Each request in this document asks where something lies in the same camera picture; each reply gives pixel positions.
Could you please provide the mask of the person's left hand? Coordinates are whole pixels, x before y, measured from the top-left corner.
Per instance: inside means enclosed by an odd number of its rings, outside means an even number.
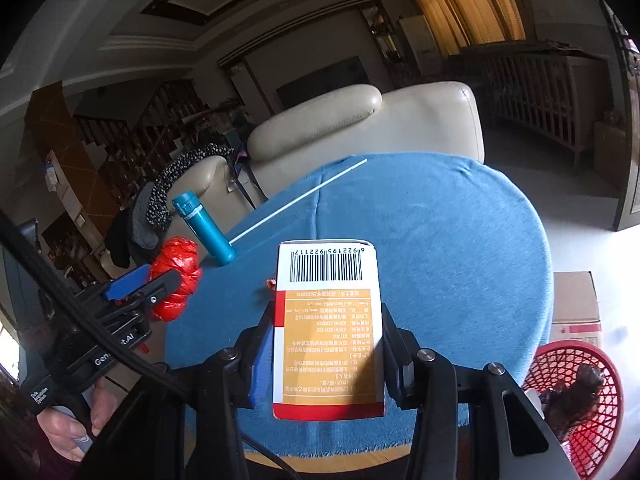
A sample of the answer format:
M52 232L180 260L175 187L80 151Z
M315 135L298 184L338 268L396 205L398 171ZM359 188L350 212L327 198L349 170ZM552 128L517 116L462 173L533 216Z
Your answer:
M94 385L91 401L91 432L95 437L117 407L118 401L108 390L105 379L99 379ZM37 422L55 452L71 462L82 461L85 452L77 445L77 440L87 439L88 432L78 420L54 408L46 408L37 415Z

